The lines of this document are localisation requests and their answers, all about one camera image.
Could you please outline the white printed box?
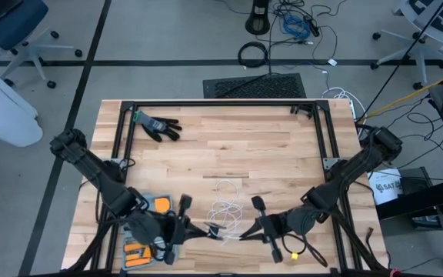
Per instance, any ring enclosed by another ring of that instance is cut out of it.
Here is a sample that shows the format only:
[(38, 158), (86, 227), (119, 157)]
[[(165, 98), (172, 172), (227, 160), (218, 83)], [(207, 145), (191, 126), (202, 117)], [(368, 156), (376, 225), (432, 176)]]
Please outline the white printed box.
[(401, 175), (397, 169), (370, 172), (368, 173), (368, 181), (376, 205), (394, 200), (403, 193)]

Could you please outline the black table frame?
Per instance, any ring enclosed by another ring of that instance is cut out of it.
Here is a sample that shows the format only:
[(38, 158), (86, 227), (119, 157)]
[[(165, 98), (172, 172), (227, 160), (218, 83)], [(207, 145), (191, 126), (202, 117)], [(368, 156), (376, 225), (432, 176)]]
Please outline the black table frame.
[[(233, 199), (244, 207), (237, 232), (244, 232), (257, 216), (251, 197), (260, 195), (267, 213), (283, 212), (301, 204), (300, 197), (311, 187), (324, 182), (321, 157), (348, 158), (359, 151), (354, 122), (345, 100), (327, 100), (328, 113), (319, 111), (322, 131), (316, 133), (315, 117), (290, 113), (290, 101), (155, 101), (140, 102), (134, 108), (150, 116), (176, 118), (183, 130), (181, 138), (162, 143), (151, 140), (141, 126), (130, 127), (133, 101), (103, 100), (94, 131), (77, 126), (87, 137), (88, 147), (101, 158), (123, 159), (130, 149), (136, 164), (128, 169), (127, 186), (141, 193), (170, 195), (174, 209), (182, 194), (192, 200), (188, 216), (203, 223), (216, 191), (223, 199)], [(371, 192), (354, 184), (349, 189), (352, 218), (359, 238), (365, 240), (368, 228), (375, 229), (370, 243), (375, 257), (385, 267), (388, 257)], [(77, 262), (97, 232), (95, 193), (90, 184), (78, 191), (78, 201), (62, 268)], [(354, 268), (348, 238), (342, 233), (344, 253), (339, 255), (333, 222), (317, 224), (307, 235), (309, 242), (326, 258), (328, 268)], [(174, 265), (156, 262), (130, 274), (264, 274), (329, 273), (306, 251), (292, 260), (282, 249), (284, 261), (273, 262), (271, 249), (261, 242), (228, 240), (219, 247), (178, 249)]]

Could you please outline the grey tool case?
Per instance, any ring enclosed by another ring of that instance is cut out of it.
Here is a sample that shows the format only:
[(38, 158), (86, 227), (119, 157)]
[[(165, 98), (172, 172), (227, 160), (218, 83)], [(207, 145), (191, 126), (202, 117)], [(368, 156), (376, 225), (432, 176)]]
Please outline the grey tool case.
[[(171, 199), (170, 195), (160, 195), (153, 196), (151, 194), (147, 194), (144, 196), (144, 199), (141, 202), (141, 207), (139, 212), (133, 212), (121, 226), (121, 234), (122, 234), (122, 271), (133, 271), (138, 270), (144, 267), (148, 267), (150, 265), (154, 265), (156, 262), (164, 262), (164, 247), (165, 243), (163, 238), (160, 236), (161, 228), (159, 223), (155, 220), (154, 213), (154, 198), (168, 196)], [(124, 252), (124, 245), (130, 243), (140, 243), (144, 247), (140, 250), (133, 252)], [(174, 246), (175, 259), (177, 259), (178, 254), (178, 246)], [(127, 260), (132, 259), (140, 259), (140, 258), (151, 258), (152, 263), (149, 265), (143, 265), (139, 267), (134, 267), (127, 269), (125, 267), (125, 262)]]

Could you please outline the black grey work glove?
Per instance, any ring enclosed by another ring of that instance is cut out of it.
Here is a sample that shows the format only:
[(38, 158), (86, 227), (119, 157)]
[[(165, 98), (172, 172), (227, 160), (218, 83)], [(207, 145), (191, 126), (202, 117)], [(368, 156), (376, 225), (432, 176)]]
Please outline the black grey work glove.
[(156, 142), (162, 142), (161, 134), (172, 141), (180, 139), (178, 131), (181, 131), (182, 127), (178, 125), (177, 119), (151, 117), (142, 111), (137, 111), (133, 115), (133, 122), (140, 124), (145, 133)]

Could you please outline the black power strip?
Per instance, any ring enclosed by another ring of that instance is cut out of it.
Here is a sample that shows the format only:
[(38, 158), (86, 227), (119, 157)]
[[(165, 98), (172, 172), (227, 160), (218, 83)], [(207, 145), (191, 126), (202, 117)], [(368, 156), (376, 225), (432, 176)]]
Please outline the black power strip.
[(314, 37), (318, 37), (320, 35), (320, 31), (318, 26), (316, 25), (316, 21), (312, 17), (308, 16), (305, 17), (305, 21), (308, 23), (310, 33), (312, 33)]

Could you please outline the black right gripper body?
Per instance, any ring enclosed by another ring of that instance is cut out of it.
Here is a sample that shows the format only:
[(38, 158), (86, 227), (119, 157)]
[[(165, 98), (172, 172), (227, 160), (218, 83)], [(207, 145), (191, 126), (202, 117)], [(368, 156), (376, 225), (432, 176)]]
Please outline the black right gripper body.
[(271, 238), (269, 245), (271, 247), (271, 255), (275, 263), (283, 261), (281, 249), (276, 243), (276, 239), (281, 238), (288, 231), (287, 217), (289, 211), (280, 212), (278, 214), (267, 215), (265, 213), (266, 207), (264, 200), (260, 196), (254, 196), (251, 198), (254, 208), (259, 212), (257, 219), (268, 219), (268, 227), (266, 232)]

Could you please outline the small black clamp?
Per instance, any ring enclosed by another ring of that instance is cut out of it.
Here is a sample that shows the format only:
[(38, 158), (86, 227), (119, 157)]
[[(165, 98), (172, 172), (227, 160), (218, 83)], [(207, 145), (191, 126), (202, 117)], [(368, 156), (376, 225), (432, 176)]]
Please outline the small black clamp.
[(314, 115), (314, 106), (311, 104), (292, 105), (290, 108), (290, 113), (294, 115), (301, 113), (307, 118), (312, 118)]

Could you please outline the black floor vent mat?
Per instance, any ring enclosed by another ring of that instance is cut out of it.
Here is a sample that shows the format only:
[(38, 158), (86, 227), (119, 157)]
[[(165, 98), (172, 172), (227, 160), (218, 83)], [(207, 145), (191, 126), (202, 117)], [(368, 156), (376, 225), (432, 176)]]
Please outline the black floor vent mat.
[(298, 73), (202, 81), (204, 98), (307, 98)]

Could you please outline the orange tape measure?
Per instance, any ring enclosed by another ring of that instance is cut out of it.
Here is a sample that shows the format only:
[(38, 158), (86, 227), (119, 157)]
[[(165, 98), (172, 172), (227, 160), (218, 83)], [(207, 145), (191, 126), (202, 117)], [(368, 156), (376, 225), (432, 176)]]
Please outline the orange tape measure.
[(171, 210), (171, 199), (168, 196), (161, 196), (154, 198), (153, 201), (155, 211), (161, 214), (165, 214)]

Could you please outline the white cylindrical bin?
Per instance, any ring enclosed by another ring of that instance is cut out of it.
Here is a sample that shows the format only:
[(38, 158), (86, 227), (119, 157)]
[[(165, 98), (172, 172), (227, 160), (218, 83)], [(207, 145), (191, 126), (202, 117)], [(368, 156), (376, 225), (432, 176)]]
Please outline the white cylindrical bin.
[(37, 110), (0, 78), (0, 140), (16, 147), (39, 142), (43, 131)]

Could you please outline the orange handled screwdriver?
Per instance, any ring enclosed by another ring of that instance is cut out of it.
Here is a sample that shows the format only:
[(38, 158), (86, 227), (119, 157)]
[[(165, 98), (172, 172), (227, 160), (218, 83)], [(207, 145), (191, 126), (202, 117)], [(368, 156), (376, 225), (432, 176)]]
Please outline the orange handled screwdriver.
[(143, 266), (143, 265), (149, 265), (151, 263), (152, 263), (151, 258), (132, 259), (132, 260), (127, 260), (125, 262), (125, 267), (127, 269), (130, 269), (130, 268), (139, 267), (139, 266)]

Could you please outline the grey mesh office chair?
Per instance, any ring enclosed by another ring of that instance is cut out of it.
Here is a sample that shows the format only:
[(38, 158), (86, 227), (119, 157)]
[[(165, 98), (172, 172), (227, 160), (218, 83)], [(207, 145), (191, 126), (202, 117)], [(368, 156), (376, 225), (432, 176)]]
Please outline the grey mesh office chair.
[(403, 16), (415, 27), (410, 37), (396, 34), (382, 29), (372, 34), (372, 39), (377, 41), (382, 35), (389, 35), (408, 43), (390, 55), (380, 58), (370, 64), (372, 70), (394, 59), (413, 58), (418, 67), (420, 80), (413, 84), (414, 89), (420, 89), (427, 84), (426, 59), (433, 58), (440, 62), (443, 68), (443, 0), (399, 0), (392, 9), (395, 16)]

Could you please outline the black stand base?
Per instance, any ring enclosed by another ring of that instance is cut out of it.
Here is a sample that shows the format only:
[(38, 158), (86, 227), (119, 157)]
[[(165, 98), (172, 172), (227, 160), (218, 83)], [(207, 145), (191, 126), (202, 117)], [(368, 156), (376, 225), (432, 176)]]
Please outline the black stand base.
[(268, 5), (270, 0), (253, 0), (249, 17), (245, 22), (245, 30), (252, 35), (266, 34), (271, 23), (268, 19)]

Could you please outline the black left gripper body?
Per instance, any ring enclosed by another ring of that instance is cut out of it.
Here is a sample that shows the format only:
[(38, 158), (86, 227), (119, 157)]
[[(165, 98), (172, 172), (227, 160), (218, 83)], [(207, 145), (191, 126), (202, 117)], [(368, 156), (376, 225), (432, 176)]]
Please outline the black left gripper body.
[(191, 219), (187, 216), (187, 210), (192, 203), (192, 197), (182, 194), (178, 212), (173, 211), (161, 214), (154, 213), (155, 220), (159, 223), (161, 228), (160, 236), (163, 238), (165, 247), (163, 249), (163, 261), (167, 265), (172, 265), (175, 261), (174, 246), (182, 245), (187, 235), (188, 224)]

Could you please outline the blue office chair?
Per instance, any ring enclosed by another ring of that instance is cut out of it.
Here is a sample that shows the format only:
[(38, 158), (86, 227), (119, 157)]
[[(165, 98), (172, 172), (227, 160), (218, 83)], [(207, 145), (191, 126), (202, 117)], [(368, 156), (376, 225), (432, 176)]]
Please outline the blue office chair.
[(43, 0), (0, 0), (0, 54), (10, 52), (14, 56), (0, 75), (6, 85), (14, 85), (8, 78), (10, 73), (22, 63), (32, 62), (46, 85), (55, 88), (56, 83), (45, 76), (42, 53), (72, 51), (78, 58), (83, 56), (83, 51), (74, 46), (48, 44), (47, 38), (60, 37), (55, 30), (47, 28), (38, 37), (32, 40), (29, 38), (47, 13), (48, 6)]

